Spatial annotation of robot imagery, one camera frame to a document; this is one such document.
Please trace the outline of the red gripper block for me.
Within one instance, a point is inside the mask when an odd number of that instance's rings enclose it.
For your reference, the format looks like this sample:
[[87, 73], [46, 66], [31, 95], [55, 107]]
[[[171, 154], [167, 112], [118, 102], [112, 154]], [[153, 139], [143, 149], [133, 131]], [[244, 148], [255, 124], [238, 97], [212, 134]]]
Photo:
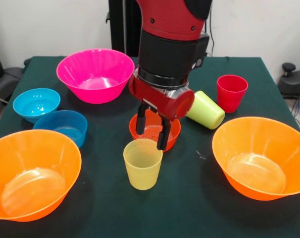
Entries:
[[188, 113], [195, 99], [194, 92], [187, 86], [175, 90], [152, 87], [135, 75], [130, 77], [128, 86], [131, 94], [141, 101], [136, 120], [138, 135], [144, 134], [148, 108], [164, 117], [161, 119], [162, 131], [157, 141], [157, 149], [164, 151], [171, 129], [169, 120], [182, 118]]

